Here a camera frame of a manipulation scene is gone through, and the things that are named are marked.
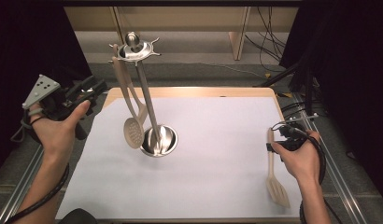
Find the beige spatula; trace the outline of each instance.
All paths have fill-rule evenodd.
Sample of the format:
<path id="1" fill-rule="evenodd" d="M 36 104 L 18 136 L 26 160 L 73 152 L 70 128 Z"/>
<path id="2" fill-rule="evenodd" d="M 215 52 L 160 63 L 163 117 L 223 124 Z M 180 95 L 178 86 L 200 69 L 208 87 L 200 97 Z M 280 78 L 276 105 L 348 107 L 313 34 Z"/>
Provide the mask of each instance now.
<path id="1" fill-rule="evenodd" d="M 268 142 L 272 143 L 274 141 L 274 134 L 271 129 L 268 130 L 267 136 Z M 287 191 L 279 183 L 279 181 L 276 179 L 276 176 L 274 175 L 274 152 L 271 151 L 268 152 L 268 176 L 266 179 L 266 186 L 270 192 L 273 202 L 284 207 L 291 207 Z"/>

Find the aluminum rail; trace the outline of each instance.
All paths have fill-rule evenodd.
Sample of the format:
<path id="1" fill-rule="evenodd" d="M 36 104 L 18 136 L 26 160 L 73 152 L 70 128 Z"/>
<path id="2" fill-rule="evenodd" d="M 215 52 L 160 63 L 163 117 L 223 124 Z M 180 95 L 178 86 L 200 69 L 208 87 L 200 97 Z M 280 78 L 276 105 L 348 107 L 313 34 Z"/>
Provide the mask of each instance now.
<path id="1" fill-rule="evenodd" d="M 43 147 L 40 145 L 34 154 L 34 157 L 29 162 L 28 167 L 23 173 L 20 182 L 17 184 L 7 203 L 0 213 L 0 224 L 5 223 L 11 216 L 14 216 L 20 207 L 23 198 L 28 192 L 32 181 L 35 178 L 37 171 L 39 170 L 43 157 Z"/>

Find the hand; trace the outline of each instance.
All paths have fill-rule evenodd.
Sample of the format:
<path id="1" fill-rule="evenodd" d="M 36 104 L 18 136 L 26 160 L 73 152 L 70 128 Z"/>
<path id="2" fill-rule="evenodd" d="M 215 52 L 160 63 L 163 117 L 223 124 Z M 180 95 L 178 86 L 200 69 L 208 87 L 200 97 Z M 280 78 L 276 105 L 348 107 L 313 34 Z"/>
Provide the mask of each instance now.
<path id="1" fill-rule="evenodd" d="M 68 163 L 75 142 L 76 125 L 85 115 L 89 106 L 89 101 L 81 103 L 63 121 L 43 118 L 33 123 L 33 128 L 44 148 L 44 161 Z M 40 105 L 32 105 L 30 110 L 38 108 Z M 42 114 L 31 116 L 31 123 L 42 116 Z"/>
<path id="2" fill-rule="evenodd" d="M 319 141 L 319 133 L 307 131 L 307 134 Z M 295 151 L 288 151 L 279 143 L 272 143 L 272 148 L 281 156 L 288 172 L 293 175 L 299 183 L 312 181 L 318 183 L 319 155 L 309 140 L 306 140 L 302 146 Z"/>

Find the metal utensil holder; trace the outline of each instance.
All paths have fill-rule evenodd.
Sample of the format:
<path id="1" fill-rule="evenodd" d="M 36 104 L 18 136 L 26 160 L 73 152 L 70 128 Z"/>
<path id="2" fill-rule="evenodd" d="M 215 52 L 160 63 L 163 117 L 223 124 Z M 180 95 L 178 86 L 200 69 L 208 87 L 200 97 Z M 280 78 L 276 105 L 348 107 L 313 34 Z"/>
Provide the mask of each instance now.
<path id="1" fill-rule="evenodd" d="M 135 64 L 151 123 L 151 127 L 145 131 L 144 143 L 140 149 L 151 157 L 166 156 L 177 146 L 177 133 L 175 130 L 166 125 L 157 124 L 149 86 L 142 64 L 142 60 L 148 58 L 148 56 L 160 55 L 153 51 L 153 43 L 158 40 L 159 38 L 152 42 L 140 40 L 136 33 L 131 32 L 125 37 L 126 44 L 120 46 L 117 52 L 118 60 Z"/>

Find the wooden edge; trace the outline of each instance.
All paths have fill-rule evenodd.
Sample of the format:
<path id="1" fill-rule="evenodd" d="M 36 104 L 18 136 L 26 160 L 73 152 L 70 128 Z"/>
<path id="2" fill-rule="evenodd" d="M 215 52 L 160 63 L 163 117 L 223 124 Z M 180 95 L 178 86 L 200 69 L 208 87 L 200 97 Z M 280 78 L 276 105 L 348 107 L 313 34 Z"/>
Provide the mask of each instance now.
<path id="1" fill-rule="evenodd" d="M 147 218 L 147 219 L 98 219 L 103 222 L 116 223 L 282 223 L 300 221 L 298 217 L 244 217 L 244 218 Z"/>
<path id="2" fill-rule="evenodd" d="M 142 89 L 135 88 L 136 94 L 143 97 Z M 283 120 L 276 95 L 270 88 L 252 87 L 151 87 L 149 92 L 152 98 L 165 97 L 273 97 L 277 106 L 278 113 Z M 123 98 L 120 88 L 112 88 L 107 94 L 104 108 L 114 100 Z"/>

